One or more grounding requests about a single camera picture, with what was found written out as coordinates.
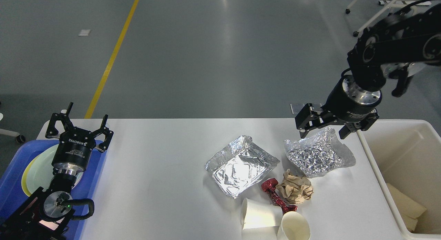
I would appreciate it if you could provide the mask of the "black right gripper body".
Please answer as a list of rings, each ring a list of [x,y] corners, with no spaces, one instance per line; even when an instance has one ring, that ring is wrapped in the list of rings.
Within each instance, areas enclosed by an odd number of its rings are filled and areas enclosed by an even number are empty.
[[[344,75],[332,89],[326,103],[321,107],[324,119],[351,123],[378,119],[376,107],[382,100],[381,91],[362,89],[353,75]]]

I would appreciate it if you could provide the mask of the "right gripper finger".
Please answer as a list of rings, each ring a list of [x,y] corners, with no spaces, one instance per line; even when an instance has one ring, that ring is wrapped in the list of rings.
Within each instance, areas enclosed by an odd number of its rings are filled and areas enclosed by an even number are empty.
[[[350,133],[358,130],[367,131],[379,118],[377,109],[373,109],[363,120],[357,122],[346,122],[339,130],[340,139],[345,139]]]
[[[302,111],[296,115],[295,122],[301,139],[304,139],[312,130],[331,125],[340,125],[340,120],[332,112],[323,108],[322,110],[314,111],[311,103],[305,104]]]

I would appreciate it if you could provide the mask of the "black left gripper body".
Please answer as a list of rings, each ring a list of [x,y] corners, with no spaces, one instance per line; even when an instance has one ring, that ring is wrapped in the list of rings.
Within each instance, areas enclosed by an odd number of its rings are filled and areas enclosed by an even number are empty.
[[[62,133],[52,166],[56,169],[73,170],[77,173],[87,170],[96,141],[80,133]]]

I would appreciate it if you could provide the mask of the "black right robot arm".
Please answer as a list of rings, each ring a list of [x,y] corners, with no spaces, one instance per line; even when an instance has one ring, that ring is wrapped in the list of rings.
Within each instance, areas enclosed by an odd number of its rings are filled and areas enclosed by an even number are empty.
[[[387,78],[396,79],[394,97],[407,91],[412,63],[440,65],[440,4],[407,17],[420,0],[365,28],[348,52],[348,68],[329,94],[326,103],[315,109],[306,103],[296,114],[296,128],[304,139],[314,129],[341,125],[341,139],[350,133],[367,131],[378,119],[376,107]]]

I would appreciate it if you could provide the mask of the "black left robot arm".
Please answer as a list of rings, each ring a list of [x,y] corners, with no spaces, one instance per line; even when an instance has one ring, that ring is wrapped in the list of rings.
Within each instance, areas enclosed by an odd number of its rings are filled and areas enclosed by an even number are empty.
[[[93,150],[104,153],[114,132],[107,126],[108,115],[95,131],[75,126],[69,118],[73,103],[65,113],[53,113],[45,133],[58,139],[52,160],[49,187],[39,187],[2,224],[2,240],[64,240],[70,221],[82,221],[94,214],[94,201],[75,199],[72,189],[77,175],[87,170]]]

